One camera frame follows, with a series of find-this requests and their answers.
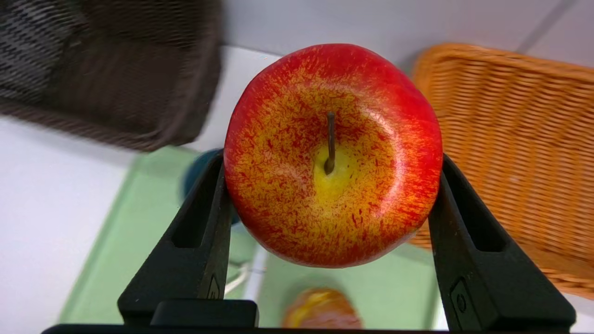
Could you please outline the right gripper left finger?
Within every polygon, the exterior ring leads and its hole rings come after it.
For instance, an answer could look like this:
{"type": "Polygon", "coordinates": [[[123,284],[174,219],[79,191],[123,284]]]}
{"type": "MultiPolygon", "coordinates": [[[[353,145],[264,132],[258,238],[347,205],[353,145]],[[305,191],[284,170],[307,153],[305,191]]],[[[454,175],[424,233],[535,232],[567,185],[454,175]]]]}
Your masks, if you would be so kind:
{"type": "Polygon", "coordinates": [[[173,299],[222,299],[231,245],[232,203],[223,151],[202,154],[176,216],[117,300],[125,325],[148,325],[173,299]]]}

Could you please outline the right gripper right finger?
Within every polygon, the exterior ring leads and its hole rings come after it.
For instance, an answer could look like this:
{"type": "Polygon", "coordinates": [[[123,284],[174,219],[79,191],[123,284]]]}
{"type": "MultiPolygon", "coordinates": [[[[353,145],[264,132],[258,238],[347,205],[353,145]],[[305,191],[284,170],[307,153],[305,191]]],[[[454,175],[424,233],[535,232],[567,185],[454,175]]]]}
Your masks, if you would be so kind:
{"type": "Polygon", "coordinates": [[[451,331],[569,331],[576,311],[445,155],[428,219],[451,331]]]}

